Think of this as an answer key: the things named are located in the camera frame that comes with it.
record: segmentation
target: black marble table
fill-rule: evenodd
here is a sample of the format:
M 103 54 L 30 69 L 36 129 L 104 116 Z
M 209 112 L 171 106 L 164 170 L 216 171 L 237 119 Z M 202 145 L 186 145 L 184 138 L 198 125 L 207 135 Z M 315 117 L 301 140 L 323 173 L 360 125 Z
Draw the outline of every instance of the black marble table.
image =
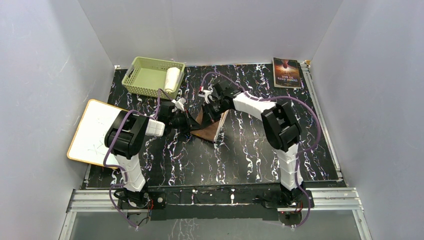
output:
M 116 70 L 107 102 L 123 109 L 152 114 L 156 98 L 128 93 L 121 83 L 126 71 Z M 197 91 L 203 76 L 208 72 L 227 75 L 256 97 L 292 96 L 315 110 L 302 74 L 301 89 L 276 88 L 273 84 L 272 64 L 189 66 L 185 68 L 184 81 L 177 98 L 187 100 L 186 108 L 194 117 L 202 103 L 202 99 L 197 97 Z M 219 76 L 208 76 L 206 82 L 211 88 L 221 79 Z M 293 102 L 291 106 L 302 127 L 299 148 L 305 149 L 313 144 L 317 128 L 304 107 Z M 279 182 L 277 155 L 266 140 L 262 122 L 246 113 L 231 110 L 216 143 L 175 130 L 164 137 L 145 137 L 144 141 L 139 158 L 150 187 Z M 324 137 L 317 149 L 302 155 L 300 161 L 300 171 L 305 181 L 338 179 Z M 108 188 L 121 179 L 118 171 L 93 165 L 83 187 Z

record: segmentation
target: white towel roll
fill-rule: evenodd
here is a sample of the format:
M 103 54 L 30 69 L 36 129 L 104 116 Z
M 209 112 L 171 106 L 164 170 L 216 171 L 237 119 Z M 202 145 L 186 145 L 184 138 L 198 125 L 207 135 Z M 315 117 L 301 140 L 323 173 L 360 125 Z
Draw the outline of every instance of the white towel roll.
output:
M 172 93 L 178 82 L 181 70 L 178 67 L 168 68 L 166 71 L 165 87 L 163 90 L 167 93 Z

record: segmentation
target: green basket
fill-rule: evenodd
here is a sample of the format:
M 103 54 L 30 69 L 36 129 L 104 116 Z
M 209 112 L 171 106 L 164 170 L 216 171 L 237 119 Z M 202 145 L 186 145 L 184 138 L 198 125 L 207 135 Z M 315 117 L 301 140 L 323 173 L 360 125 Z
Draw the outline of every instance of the green basket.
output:
M 186 67 L 182 62 L 138 56 L 132 61 L 131 67 L 126 71 L 122 79 L 122 85 L 132 94 L 157 97 L 158 89 L 164 89 L 165 87 L 167 70 L 173 67 L 181 70 L 175 89 L 172 92 L 167 92 L 169 96 L 175 99 L 183 81 L 184 68 Z M 160 98 L 168 99 L 163 92 L 160 93 Z

